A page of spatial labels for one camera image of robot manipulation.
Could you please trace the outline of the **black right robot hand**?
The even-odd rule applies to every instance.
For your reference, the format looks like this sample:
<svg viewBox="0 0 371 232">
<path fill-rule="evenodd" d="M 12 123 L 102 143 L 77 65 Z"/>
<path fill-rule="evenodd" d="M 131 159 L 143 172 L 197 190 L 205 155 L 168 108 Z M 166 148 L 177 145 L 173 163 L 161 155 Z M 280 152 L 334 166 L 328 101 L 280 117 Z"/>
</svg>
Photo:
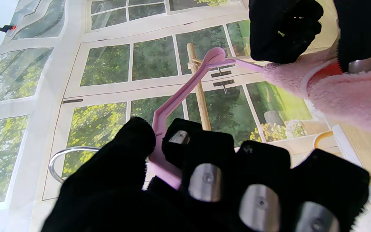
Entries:
<svg viewBox="0 0 371 232">
<path fill-rule="evenodd" d="M 334 6 L 340 69 L 350 73 L 350 64 L 362 62 L 371 70 L 371 0 L 335 0 Z M 315 0 L 250 0 L 250 56 L 278 64 L 295 62 L 321 32 L 323 14 Z"/>
</svg>

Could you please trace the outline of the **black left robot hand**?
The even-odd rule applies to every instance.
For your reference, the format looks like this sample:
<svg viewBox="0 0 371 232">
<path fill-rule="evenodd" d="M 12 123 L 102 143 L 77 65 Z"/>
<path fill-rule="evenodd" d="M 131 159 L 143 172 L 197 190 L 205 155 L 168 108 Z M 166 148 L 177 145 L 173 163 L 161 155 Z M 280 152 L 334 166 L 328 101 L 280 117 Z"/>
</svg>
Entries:
<svg viewBox="0 0 371 232">
<path fill-rule="evenodd" d="M 367 170 L 315 149 L 291 168 L 281 147 L 176 118 L 162 141 L 182 171 L 179 189 L 158 176 L 146 190 L 156 135 L 131 118 L 63 183 L 43 232 L 349 232 L 369 197 Z"/>
</svg>

